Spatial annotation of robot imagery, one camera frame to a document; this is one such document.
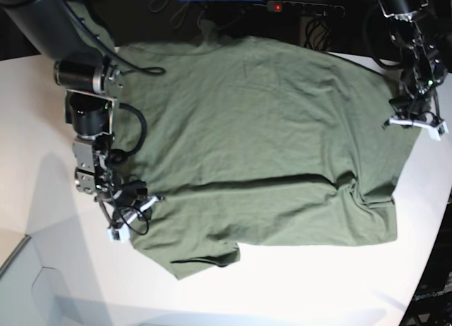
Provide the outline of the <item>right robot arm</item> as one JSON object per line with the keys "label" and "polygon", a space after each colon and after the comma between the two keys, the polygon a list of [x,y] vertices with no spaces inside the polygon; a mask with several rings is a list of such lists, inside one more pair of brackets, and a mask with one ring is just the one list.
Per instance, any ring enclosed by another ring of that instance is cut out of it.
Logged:
{"label": "right robot arm", "polygon": [[[64,0],[1,0],[1,8],[42,54],[54,61],[54,79],[66,91],[64,116],[76,133],[73,153],[76,188],[93,195],[115,240],[132,231],[135,220],[150,223],[151,207],[160,197],[144,181],[123,177],[116,167],[143,147],[148,132],[144,115],[121,102],[121,67],[146,76],[161,76],[161,67],[142,68],[104,44]],[[129,151],[114,149],[114,117],[124,110],[136,116],[141,131]]]}

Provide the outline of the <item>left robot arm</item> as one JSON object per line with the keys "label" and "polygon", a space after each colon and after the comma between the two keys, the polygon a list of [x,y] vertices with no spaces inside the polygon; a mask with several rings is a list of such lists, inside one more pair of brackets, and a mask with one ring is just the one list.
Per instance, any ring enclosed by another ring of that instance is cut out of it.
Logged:
{"label": "left robot arm", "polygon": [[[364,43],[372,59],[387,71],[399,71],[398,95],[389,100],[394,111],[384,127],[398,125],[429,131],[434,139],[448,133],[442,118],[437,88],[451,72],[448,33],[436,23],[429,0],[377,0],[363,21]],[[369,38],[370,16],[376,10],[389,21],[389,37],[400,61],[385,64],[374,55]]]}

